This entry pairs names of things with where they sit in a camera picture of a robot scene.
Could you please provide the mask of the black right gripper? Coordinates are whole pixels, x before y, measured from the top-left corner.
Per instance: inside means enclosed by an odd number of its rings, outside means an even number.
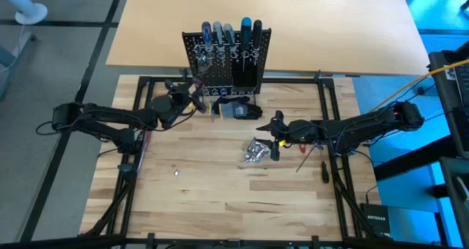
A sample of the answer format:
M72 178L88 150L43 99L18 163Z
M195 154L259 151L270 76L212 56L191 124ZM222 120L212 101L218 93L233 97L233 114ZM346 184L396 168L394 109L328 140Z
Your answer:
M255 139L256 143L271 149L271 159L279 160L280 143L284 141L287 145L291 144L312 144L317 140L317 128L314 123L303 119L291 121L284 124L284 115L281 111L276 111L276 115L267 125L257 127L258 131L271 132L274 142L271 140Z

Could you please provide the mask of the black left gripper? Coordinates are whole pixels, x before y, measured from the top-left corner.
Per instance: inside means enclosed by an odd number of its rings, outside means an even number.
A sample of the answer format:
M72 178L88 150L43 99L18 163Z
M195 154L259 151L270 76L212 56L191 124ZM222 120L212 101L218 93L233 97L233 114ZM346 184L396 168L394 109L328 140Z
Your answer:
M193 106L192 111L205 113L205 104L200 99L204 87L201 81L173 83L166 80L165 87L168 89L167 93L153 98L148 105L157 114L161 127L172 127L189 105Z

